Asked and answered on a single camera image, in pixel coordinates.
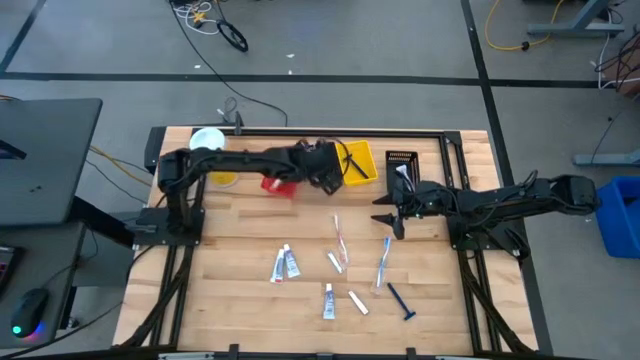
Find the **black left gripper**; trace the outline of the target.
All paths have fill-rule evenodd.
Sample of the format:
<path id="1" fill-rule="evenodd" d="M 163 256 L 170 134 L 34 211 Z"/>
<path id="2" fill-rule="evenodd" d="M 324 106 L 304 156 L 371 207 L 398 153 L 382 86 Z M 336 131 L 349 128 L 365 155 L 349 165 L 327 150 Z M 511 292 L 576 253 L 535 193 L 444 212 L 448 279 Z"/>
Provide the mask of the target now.
<path id="1" fill-rule="evenodd" d="M 294 158 L 313 187 L 323 190 L 329 196 L 342 187 L 344 175 L 334 141 L 319 138 L 311 143 L 307 139 L 301 139 L 295 144 L 295 148 Z"/>

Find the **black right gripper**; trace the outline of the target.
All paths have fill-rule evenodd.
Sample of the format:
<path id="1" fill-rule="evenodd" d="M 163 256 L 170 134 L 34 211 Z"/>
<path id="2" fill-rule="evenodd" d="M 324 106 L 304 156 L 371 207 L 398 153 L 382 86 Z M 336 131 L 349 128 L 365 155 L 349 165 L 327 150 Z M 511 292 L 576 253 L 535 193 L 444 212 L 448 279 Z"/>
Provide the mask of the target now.
<path id="1" fill-rule="evenodd" d="M 420 181 L 411 191 L 407 184 L 398 181 L 391 193 L 372 201 L 374 205 L 394 205 L 397 215 L 371 215 L 377 222 L 392 226 L 398 240 L 405 238 L 404 221 L 409 218 L 446 216 L 451 214 L 451 194 L 441 184 L 433 181 Z"/>

